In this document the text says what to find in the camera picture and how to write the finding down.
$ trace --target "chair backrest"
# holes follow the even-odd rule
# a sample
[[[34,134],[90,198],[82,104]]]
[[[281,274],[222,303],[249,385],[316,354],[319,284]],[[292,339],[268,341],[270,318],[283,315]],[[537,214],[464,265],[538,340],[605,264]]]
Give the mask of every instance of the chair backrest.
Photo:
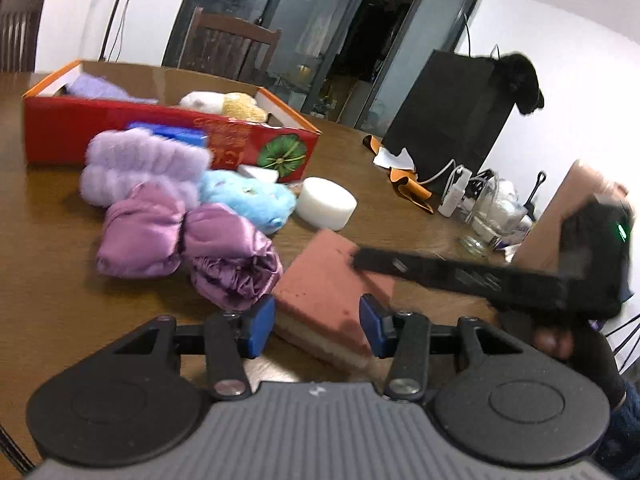
[[[193,11],[178,67],[260,84],[282,30],[272,31],[240,18],[202,11],[202,7]],[[264,44],[269,48],[260,68],[256,68]]]
[[[44,0],[0,1],[0,72],[33,72]]]

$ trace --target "round black disc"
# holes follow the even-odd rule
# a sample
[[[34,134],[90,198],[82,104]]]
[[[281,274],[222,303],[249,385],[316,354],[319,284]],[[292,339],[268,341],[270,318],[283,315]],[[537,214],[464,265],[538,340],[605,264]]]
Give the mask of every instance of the round black disc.
[[[533,349],[489,356],[460,373],[436,395],[434,413],[461,449],[517,467],[586,455],[609,423],[595,384]]]
[[[43,384],[27,406],[40,452],[64,462],[116,467],[143,462],[183,441],[204,402],[188,381],[151,367],[70,368]]]

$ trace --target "dark sleeve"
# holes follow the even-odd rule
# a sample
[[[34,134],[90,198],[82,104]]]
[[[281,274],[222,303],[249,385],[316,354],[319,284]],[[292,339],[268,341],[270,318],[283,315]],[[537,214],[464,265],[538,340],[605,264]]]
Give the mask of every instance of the dark sleeve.
[[[594,459],[616,478],[632,480],[640,478],[640,395],[630,383],[625,386],[625,402],[611,413]]]

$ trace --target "red sponge block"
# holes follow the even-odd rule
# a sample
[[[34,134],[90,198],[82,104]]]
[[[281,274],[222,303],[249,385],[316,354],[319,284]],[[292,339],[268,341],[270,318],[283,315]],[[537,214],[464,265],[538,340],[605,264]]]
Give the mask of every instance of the red sponge block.
[[[284,273],[272,294],[276,332],[342,368],[366,368],[371,350],[360,328],[360,296],[389,305],[394,279],[351,268],[356,244],[321,230]]]

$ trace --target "purple satin fabric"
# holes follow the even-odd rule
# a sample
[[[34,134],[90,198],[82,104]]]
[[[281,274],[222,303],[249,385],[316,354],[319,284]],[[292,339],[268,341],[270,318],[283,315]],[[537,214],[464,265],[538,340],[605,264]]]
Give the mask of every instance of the purple satin fabric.
[[[196,290],[224,310],[248,309],[282,275],[271,240],[223,204],[201,205],[185,214],[183,202],[155,184],[139,184],[129,198],[108,209],[99,272],[119,278],[168,276],[181,257],[191,263]]]
[[[117,278],[169,276],[180,265],[177,252],[184,203],[158,186],[138,184],[129,198],[107,210],[98,272]]]
[[[271,240],[227,206],[203,204],[187,215],[184,255],[196,290],[227,310],[246,310],[271,291],[282,264]]]

